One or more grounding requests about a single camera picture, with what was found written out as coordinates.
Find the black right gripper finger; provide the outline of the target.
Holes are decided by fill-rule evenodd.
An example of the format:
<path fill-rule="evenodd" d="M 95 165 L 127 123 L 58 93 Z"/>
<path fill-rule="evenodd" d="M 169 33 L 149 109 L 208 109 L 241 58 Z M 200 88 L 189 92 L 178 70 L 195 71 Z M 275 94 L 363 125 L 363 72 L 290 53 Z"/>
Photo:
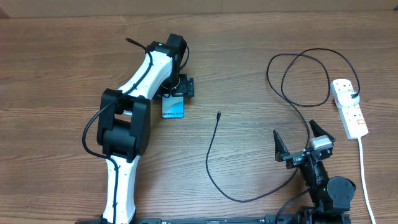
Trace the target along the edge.
<path fill-rule="evenodd" d="M 310 127 L 312 129 L 313 135 L 317 138 L 320 136 L 327 136 L 331 142 L 335 142 L 336 139 L 326 132 L 323 128 L 321 128 L 313 119 L 309 121 Z"/>
<path fill-rule="evenodd" d="M 273 137 L 275 144 L 275 161 L 282 162 L 290 155 L 290 152 L 276 130 L 273 130 Z"/>

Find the blue Galaxy smartphone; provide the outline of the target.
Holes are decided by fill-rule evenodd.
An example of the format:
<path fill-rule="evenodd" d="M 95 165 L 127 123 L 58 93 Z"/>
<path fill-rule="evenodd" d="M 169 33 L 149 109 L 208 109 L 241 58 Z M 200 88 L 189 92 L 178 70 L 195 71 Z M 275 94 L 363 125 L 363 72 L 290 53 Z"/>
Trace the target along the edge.
<path fill-rule="evenodd" d="M 162 117 L 164 119 L 180 119 L 184 116 L 184 97 L 162 98 Z"/>

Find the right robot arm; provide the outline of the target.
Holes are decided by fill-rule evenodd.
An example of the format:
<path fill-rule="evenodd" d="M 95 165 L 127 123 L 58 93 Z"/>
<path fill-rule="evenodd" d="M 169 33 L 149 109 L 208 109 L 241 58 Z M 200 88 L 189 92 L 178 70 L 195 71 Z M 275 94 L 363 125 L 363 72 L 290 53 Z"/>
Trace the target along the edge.
<path fill-rule="evenodd" d="M 302 152 L 291 154 L 277 131 L 273 131 L 275 160 L 285 162 L 286 168 L 297 168 L 302 173 L 305 190 L 290 199 L 269 223 L 350 223 L 351 201 L 356 185 L 342 177 L 329 177 L 323 160 L 332 155 L 335 138 L 322 129 L 314 120 L 310 121 L 314 138 Z M 293 215 L 282 215 L 284 209 L 301 196 L 309 194 L 313 205 L 302 206 Z"/>

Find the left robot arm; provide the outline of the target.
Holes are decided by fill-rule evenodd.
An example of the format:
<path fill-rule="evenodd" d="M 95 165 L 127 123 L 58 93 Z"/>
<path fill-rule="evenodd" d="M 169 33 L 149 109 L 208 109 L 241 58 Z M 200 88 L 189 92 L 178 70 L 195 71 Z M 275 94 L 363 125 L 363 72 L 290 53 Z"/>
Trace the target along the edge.
<path fill-rule="evenodd" d="M 150 107 L 161 100 L 162 117 L 184 117 L 184 100 L 194 96 L 194 81 L 182 74 L 189 48 L 186 40 L 170 34 L 165 43 L 144 47 L 145 59 L 132 78 L 101 96 L 97 143 L 108 169 L 108 191 L 100 223 L 132 223 L 136 214 L 136 170 L 150 139 Z"/>

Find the white charger plug adapter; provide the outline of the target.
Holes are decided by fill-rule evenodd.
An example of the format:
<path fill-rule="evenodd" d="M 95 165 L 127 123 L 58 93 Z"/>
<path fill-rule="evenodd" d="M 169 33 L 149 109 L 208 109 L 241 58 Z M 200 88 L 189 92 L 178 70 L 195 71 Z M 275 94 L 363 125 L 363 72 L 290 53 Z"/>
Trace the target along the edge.
<path fill-rule="evenodd" d="M 360 101 L 360 96 L 355 91 L 343 91 L 335 97 L 335 103 L 338 108 L 345 108 L 357 105 Z"/>

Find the white power strip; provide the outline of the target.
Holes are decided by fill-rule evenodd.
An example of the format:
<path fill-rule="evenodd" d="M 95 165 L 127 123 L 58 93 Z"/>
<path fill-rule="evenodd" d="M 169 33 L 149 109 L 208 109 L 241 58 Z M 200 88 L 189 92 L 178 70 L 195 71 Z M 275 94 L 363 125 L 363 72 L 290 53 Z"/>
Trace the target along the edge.
<path fill-rule="evenodd" d="M 333 80 L 330 84 L 330 88 L 334 101 L 335 97 L 340 92 L 355 91 L 353 84 L 347 79 Z M 348 139 L 360 139 L 367 135 L 369 131 L 359 104 L 345 108 L 338 108 L 338 112 Z"/>

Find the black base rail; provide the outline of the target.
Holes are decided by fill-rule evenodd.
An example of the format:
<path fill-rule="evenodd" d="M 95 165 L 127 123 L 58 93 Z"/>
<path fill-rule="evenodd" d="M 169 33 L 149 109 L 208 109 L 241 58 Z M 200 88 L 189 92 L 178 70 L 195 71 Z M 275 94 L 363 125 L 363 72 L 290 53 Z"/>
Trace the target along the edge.
<path fill-rule="evenodd" d="M 297 215 L 280 215 L 275 220 L 275 215 L 266 215 L 264 218 L 213 218 L 213 219 L 174 219 L 162 220 L 160 218 L 142 218 L 131 221 L 133 224 L 296 224 L 296 223 L 315 223 L 315 224 L 351 224 L 348 215 L 321 217 L 314 215 L 311 219 L 299 218 Z"/>

